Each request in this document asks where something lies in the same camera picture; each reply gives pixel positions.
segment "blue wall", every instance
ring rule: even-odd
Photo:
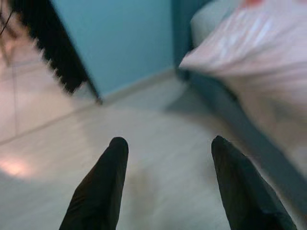
[[[100,93],[173,65],[170,0],[53,0]]]

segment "pillow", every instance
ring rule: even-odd
[[[212,155],[231,229],[297,229],[275,191],[238,149],[217,137],[212,142]]]
[[[180,67],[241,81],[307,121],[307,1],[247,0]]]
[[[191,20],[193,43],[199,46],[203,40],[231,13],[242,0],[215,0],[202,7]]]
[[[125,181],[128,144],[112,139],[96,165],[77,187],[60,230],[114,230]]]

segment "bed frame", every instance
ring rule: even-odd
[[[190,20],[210,0],[172,0],[174,57],[178,67],[187,52],[193,49]],[[207,105],[224,119],[245,143],[260,166],[299,212],[307,215],[307,182],[280,149],[272,144],[248,119],[236,96],[220,81],[177,69],[179,77],[189,81],[204,97]]]

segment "white tile floor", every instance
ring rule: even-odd
[[[87,104],[62,95],[36,66],[13,67],[0,82],[3,139]],[[173,77],[15,137],[0,145],[0,229],[58,229],[76,186],[123,136],[130,155],[118,230],[229,230],[210,151],[216,135],[241,146]]]
[[[0,59],[0,143],[94,104],[87,90],[63,93],[30,42],[8,46],[12,64]]]

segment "white pillow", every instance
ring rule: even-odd
[[[215,0],[197,11],[191,20],[194,46],[199,46],[241,2],[242,0]]]
[[[307,1],[246,0],[245,6],[180,67],[240,81],[307,121]]]

